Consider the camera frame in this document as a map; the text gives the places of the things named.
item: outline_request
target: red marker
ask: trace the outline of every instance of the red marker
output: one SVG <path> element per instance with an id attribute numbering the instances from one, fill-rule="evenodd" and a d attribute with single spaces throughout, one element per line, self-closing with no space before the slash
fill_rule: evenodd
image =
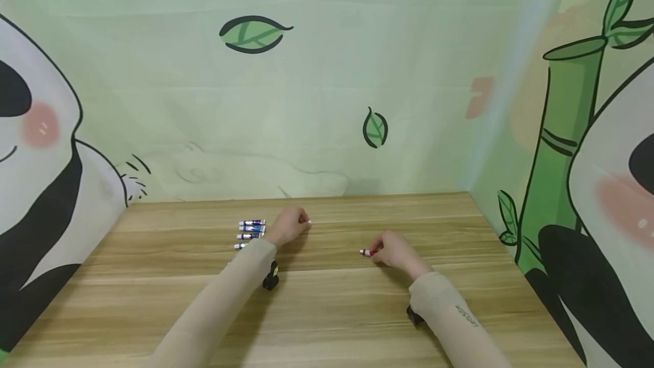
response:
<path id="1" fill-rule="evenodd" d="M 377 250 L 361 249 L 359 250 L 359 253 L 366 257 L 373 257 L 377 253 Z"/>

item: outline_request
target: blue marker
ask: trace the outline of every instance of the blue marker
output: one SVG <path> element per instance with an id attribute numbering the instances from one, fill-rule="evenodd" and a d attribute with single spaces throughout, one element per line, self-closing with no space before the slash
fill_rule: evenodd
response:
<path id="1" fill-rule="evenodd" d="M 241 235 L 236 235 L 236 238 L 239 240 L 252 240 L 262 238 L 264 232 L 254 232 L 254 233 L 243 233 Z"/>
<path id="2" fill-rule="evenodd" d="M 238 226 L 238 230 L 241 232 L 265 232 L 266 225 Z"/>
<path id="3" fill-rule="evenodd" d="M 265 225 L 266 219 L 245 220 L 238 222 L 238 226 Z"/>

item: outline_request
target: panda eye patch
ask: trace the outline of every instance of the panda eye patch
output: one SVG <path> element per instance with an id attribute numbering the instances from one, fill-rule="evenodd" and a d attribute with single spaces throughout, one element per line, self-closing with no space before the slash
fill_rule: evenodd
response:
<path id="1" fill-rule="evenodd" d="M 642 187 L 654 195 L 654 134 L 646 137 L 631 153 L 629 171 Z"/>
<path id="2" fill-rule="evenodd" d="M 25 80 L 0 60 L 0 117 L 18 117 L 32 105 L 32 94 Z"/>

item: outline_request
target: beige sleeve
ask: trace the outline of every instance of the beige sleeve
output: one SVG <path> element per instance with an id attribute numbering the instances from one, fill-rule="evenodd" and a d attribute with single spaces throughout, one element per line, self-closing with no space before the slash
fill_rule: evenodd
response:
<path id="1" fill-rule="evenodd" d="M 270 272 L 275 253 L 266 240 L 248 243 L 184 311 L 145 367 L 207 367 L 238 312 Z"/>
<path id="2" fill-rule="evenodd" d="M 434 331 L 454 368 L 511 367 L 445 276 L 424 274 L 409 291 L 410 306 Z"/>

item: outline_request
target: pink cheek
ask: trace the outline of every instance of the pink cheek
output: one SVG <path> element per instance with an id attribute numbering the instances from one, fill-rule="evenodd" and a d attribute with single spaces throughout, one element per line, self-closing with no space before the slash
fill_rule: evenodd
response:
<path id="1" fill-rule="evenodd" d="M 59 139 L 59 122 L 51 106 L 35 102 L 23 117 L 23 140 L 36 149 L 51 147 Z"/>
<path id="2" fill-rule="evenodd" d="M 654 251 L 654 196 L 631 176 L 605 178 L 595 193 L 603 212 L 627 238 Z"/>

